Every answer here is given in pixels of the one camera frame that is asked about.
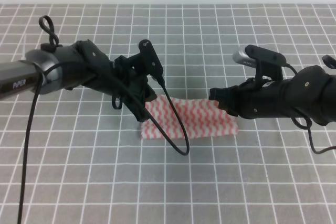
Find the towel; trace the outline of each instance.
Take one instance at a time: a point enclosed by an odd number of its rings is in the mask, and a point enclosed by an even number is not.
[[[185,126],[189,139],[238,133],[235,117],[220,110],[217,101],[172,98],[172,102]],[[146,109],[157,120],[169,138],[184,138],[181,126],[166,96],[158,95],[157,99],[146,102]],[[142,139],[164,138],[151,120],[141,124],[141,137]]]

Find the table surface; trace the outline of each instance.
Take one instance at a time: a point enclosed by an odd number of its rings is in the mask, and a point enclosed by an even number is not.
[[[297,70],[336,50],[336,5],[0,5],[1,62],[20,60],[24,41],[25,50],[48,41],[38,26],[46,14],[61,44],[90,39],[111,59],[148,38],[176,98],[206,99],[254,76],[232,61],[242,45],[279,51]],[[1,224],[16,222],[32,97],[0,102]],[[238,135],[191,140],[183,157],[142,141],[125,107],[89,89],[42,95],[35,114],[23,223],[336,222],[335,153],[312,154],[290,120],[238,119]],[[335,145],[335,132],[314,125],[316,147]]]

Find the gray grid surface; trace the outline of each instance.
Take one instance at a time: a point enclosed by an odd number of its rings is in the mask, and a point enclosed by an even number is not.
[[[23,34],[26,50],[48,41],[44,14],[61,44],[91,39],[111,59],[148,38],[176,98],[207,98],[209,88],[254,76],[232,61],[241,45],[282,52],[297,70],[336,50],[336,5],[0,5],[1,62],[22,58]],[[0,102],[1,224],[16,222],[32,97]],[[79,87],[40,96],[23,223],[336,222],[334,152],[312,154],[287,119],[238,119],[238,127],[236,136],[191,140],[182,157],[163,140],[141,141],[139,123],[106,95]],[[318,147],[335,145],[335,133],[335,124],[313,126]]]

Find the wavy striped pattern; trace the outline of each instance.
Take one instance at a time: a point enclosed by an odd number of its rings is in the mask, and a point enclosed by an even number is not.
[[[235,117],[228,115],[224,110],[220,110],[217,101],[176,98],[172,98],[172,101],[190,139],[238,133]],[[166,96],[158,95],[157,99],[146,103],[146,108],[170,138],[184,138],[182,129]],[[164,138],[150,120],[142,123],[141,137],[143,139]]]

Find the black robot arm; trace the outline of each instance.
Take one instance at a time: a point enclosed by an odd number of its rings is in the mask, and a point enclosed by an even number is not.
[[[336,122],[336,76],[320,66],[309,66],[297,73],[282,54],[253,45],[239,50],[233,59],[256,68],[256,76],[239,86],[210,89],[209,99],[218,101],[220,109],[245,119],[291,118],[297,127],[308,130],[314,153],[336,149],[332,146],[316,151],[310,133],[311,120],[322,126]],[[326,55],[322,59],[326,66],[335,68],[332,57]],[[295,76],[284,80],[282,67],[291,68]],[[307,126],[296,118],[304,118]]]

